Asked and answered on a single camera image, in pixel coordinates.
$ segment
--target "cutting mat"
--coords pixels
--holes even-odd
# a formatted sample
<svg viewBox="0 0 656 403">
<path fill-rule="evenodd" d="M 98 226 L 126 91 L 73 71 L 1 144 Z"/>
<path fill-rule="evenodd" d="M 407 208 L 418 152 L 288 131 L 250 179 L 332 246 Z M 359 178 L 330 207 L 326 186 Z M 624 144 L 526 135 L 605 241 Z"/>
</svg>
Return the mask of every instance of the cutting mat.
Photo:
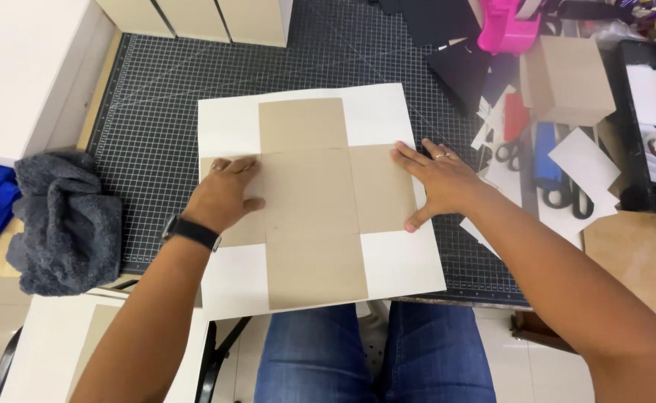
<svg viewBox="0 0 656 403">
<path fill-rule="evenodd" d="M 106 193 L 124 202 L 123 272 L 144 272 L 198 184 L 201 99 L 401 82 L 418 148 L 423 137 L 446 143 L 476 168 L 481 121 L 444 98 L 425 63 L 432 51 L 413 47 L 401 14 L 366 0 L 295 0 L 286 49 L 124 34 L 88 147 Z M 434 218 L 448 290 L 420 297 L 526 305 L 461 220 Z"/>
</svg>

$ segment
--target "jeans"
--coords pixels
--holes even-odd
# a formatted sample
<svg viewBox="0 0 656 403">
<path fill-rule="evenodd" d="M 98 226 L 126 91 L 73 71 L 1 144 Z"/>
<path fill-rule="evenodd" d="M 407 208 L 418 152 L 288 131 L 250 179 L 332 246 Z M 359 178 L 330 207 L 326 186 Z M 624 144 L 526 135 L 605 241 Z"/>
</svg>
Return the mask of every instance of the jeans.
<svg viewBox="0 0 656 403">
<path fill-rule="evenodd" d="M 388 327 L 374 381 L 355 304 L 274 313 L 254 402 L 495 402 L 471 308 L 393 302 Z"/>
</svg>

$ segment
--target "small cardboard box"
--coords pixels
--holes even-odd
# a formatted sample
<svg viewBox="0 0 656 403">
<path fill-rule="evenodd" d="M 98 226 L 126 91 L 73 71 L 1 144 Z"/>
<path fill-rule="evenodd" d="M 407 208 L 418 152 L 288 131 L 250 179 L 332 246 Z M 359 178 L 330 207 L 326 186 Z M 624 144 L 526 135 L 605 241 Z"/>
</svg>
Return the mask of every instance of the small cardboard box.
<svg viewBox="0 0 656 403">
<path fill-rule="evenodd" d="M 539 121 L 593 126 L 616 110 L 593 40 L 540 36 L 525 61 L 520 79 Z"/>
</svg>

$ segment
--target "watch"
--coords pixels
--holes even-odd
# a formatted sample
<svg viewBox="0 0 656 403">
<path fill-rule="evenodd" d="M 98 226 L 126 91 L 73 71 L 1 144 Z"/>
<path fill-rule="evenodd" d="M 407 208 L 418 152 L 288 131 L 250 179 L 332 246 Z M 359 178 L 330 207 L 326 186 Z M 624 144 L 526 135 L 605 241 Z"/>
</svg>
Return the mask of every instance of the watch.
<svg viewBox="0 0 656 403">
<path fill-rule="evenodd" d="M 166 243 L 174 235 L 179 235 L 180 237 L 203 244 L 212 252 L 216 252 L 218 245 L 221 243 L 221 236 L 219 234 L 203 225 L 182 219 L 181 215 L 172 215 L 166 221 L 164 230 L 161 231 L 161 243 Z"/>
</svg>

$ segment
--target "pink tape dispenser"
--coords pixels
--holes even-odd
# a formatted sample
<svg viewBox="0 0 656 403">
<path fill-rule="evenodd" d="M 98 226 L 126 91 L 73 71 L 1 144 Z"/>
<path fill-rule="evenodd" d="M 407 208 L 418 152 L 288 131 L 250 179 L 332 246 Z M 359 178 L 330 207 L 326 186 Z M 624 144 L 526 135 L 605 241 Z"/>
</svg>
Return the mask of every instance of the pink tape dispenser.
<svg viewBox="0 0 656 403">
<path fill-rule="evenodd" d="M 480 0 L 484 25 L 477 45 L 492 54 L 524 53 L 537 38 L 541 14 L 531 17 L 539 4 L 539 0 L 526 0 L 518 10 L 520 0 Z"/>
</svg>

